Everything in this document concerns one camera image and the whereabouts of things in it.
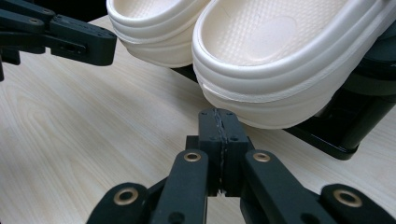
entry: white clog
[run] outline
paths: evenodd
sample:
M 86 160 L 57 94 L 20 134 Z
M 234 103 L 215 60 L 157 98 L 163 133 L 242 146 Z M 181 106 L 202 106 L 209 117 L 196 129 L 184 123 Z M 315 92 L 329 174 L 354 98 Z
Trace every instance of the white clog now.
M 195 25 L 193 67 L 212 105 L 289 128 L 329 103 L 395 19 L 395 0 L 213 0 Z
M 141 60 L 165 67 L 192 63 L 192 31 L 209 0 L 107 0 L 115 34 Z

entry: wooden table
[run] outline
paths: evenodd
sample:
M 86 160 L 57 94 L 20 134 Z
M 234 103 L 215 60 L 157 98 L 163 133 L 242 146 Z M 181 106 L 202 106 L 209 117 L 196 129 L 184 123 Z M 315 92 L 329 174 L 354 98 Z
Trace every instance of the wooden table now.
M 92 23 L 111 30 L 108 17 Z M 0 83 L 0 221 L 84 223 L 112 187 L 150 187 L 168 176 L 198 113 L 211 105 L 198 84 L 142 62 L 119 42 L 99 67 L 49 53 L 3 64 Z M 308 189 L 341 183 L 396 217 L 396 109 L 336 160 L 282 131 L 243 126 L 256 148 L 275 153 Z M 207 223 L 244 223 L 239 201 L 210 198 Z

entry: black plastic part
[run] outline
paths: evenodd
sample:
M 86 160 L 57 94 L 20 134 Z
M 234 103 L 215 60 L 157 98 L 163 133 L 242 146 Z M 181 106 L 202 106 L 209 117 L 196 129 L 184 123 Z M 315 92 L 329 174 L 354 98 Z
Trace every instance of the black plastic part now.
M 338 160 L 349 160 L 356 153 L 359 146 L 350 148 L 340 146 L 341 138 L 344 137 L 347 130 L 346 123 L 343 123 L 343 121 L 350 122 L 350 119 L 346 119 L 340 114 L 347 113 L 350 115 L 350 112 L 339 107 L 331 107 L 331 109 L 334 109 L 334 113 L 331 113 L 329 119 L 313 117 L 303 123 L 285 129 L 285 131 Z
M 194 73 L 193 66 L 192 64 L 189 64 L 184 67 L 179 67 L 179 68 L 172 68 L 175 72 L 178 72 L 183 75 L 183 77 L 186 77 L 194 82 L 198 82 L 197 77 Z
M 136 199 L 128 203 L 128 200 L 133 197 L 136 197 Z M 148 215 L 148 210 L 146 208 L 147 197 L 147 189 L 139 184 L 120 184 L 108 191 L 99 204 L 96 205 L 87 224 L 145 223 L 145 219 Z
M 335 184 L 322 189 L 322 206 L 343 224 L 394 224 L 396 220 L 367 196 L 349 186 Z
M 27 1 L 0 0 L 0 63 L 19 64 L 20 50 L 39 54 L 50 48 L 53 55 L 70 60 L 110 65 L 116 43 L 117 36 L 105 28 Z
M 260 202 L 257 200 L 256 195 L 253 193 L 249 184 L 246 184 L 241 193 L 241 199 L 239 201 L 239 207 L 241 209 L 242 216 L 244 217 L 245 223 L 247 224 L 269 224 L 267 215 Z
M 200 150 L 185 150 L 177 155 L 151 224 L 206 222 L 208 165 L 207 155 Z
M 202 122 L 200 129 L 215 130 L 200 130 L 200 134 L 209 140 L 211 134 L 216 138 L 244 135 L 242 128 L 236 124 L 239 121 L 230 111 L 210 108 L 202 111 L 199 116 Z M 209 196 L 207 190 L 211 186 L 208 174 L 212 171 L 209 166 L 210 158 L 199 149 L 200 140 L 203 139 L 205 137 L 187 136 L 186 150 L 177 155 L 170 175 L 150 189 L 140 188 L 138 185 L 134 187 L 131 184 L 112 189 L 95 207 L 88 223 L 205 223 L 206 198 Z M 243 185 L 236 194 L 240 195 L 240 209 L 246 223 L 395 223 L 390 214 L 353 188 L 342 185 L 327 186 L 323 188 L 320 196 L 305 189 L 274 154 L 256 150 L 248 137 L 246 139 L 247 150 L 243 150 L 246 153 L 242 158 L 235 155 L 227 157 L 230 151 L 224 151 L 225 162 L 232 160 L 230 164 L 242 166 L 242 173 L 231 173 L 235 171 L 233 167 L 223 168 L 224 174 L 240 175 L 237 180 Z M 206 150 L 211 152 L 210 156 L 214 155 L 214 151 L 221 153 L 221 150 L 217 150 L 217 144 L 202 146 L 208 147 Z M 117 192 L 131 186 L 138 189 L 138 199 L 143 200 L 134 202 L 140 204 L 140 208 L 115 206 L 114 196 Z M 343 191 L 334 196 L 336 190 Z M 350 193 L 359 197 L 362 206 L 352 209 L 349 205 L 345 209 L 345 204 L 354 203 Z
M 274 154 L 251 150 L 243 167 L 270 223 L 336 223 Z
M 369 104 L 354 118 L 354 122 L 348 127 L 346 134 L 341 140 L 341 146 L 345 148 L 358 147 L 361 140 L 384 118 L 395 106 L 381 97 L 373 97 Z
M 93 65 L 113 63 L 117 37 L 107 29 L 62 15 L 54 17 L 49 28 L 63 41 L 51 54 Z
M 209 195 L 218 190 L 227 197 L 239 197 L 242 181 L 241 160 L 249 140 L 233 112 L 209 108 L 199 114 L 199 149 L 210 158 Z
M 365 58 L 370 61 L 386 63 L 388 66 L 383 64 L 378 66 L 382 71 L 391 69 L 396 63 L 396 48 L 394 46 L 396 46 L 396 21 L 375 41 Z
M 22 0 L 0 0 L 0 8 L 33 19 L 39 19 L 44 23 L 49 22 L 55 16 L 55 12 L 50 9 Z

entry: wood grain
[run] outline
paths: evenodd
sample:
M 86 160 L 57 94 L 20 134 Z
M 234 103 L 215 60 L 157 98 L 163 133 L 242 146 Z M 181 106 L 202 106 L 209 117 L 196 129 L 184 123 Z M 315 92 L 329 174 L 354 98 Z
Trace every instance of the wood grain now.
M 108 17 L 92 23 L 111 30 Z M 131 56 L 119 42 L 99 67 L 49 53 L 4 64 L 0 83 L 0 221 L 85 223 L 112 187 L 150 187 L 166 177 L 197 115 L 199 86 Z M 284 131 L 244 125 L 256 148 L 275 153 L 302 184 L 359 189 L 396 217 L 396 110 L 338 161 Z M 244 223 L 237 199 L 211 198 L 207 223 Z

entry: textured insole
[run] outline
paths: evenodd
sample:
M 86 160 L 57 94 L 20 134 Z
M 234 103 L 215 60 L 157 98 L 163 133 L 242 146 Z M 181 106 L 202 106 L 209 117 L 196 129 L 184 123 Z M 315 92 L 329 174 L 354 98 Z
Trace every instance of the textured insole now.
M 346 1 L 223 0 L 207 17 L 204 45 L 226 63 L 271 63 L 311 41 Z

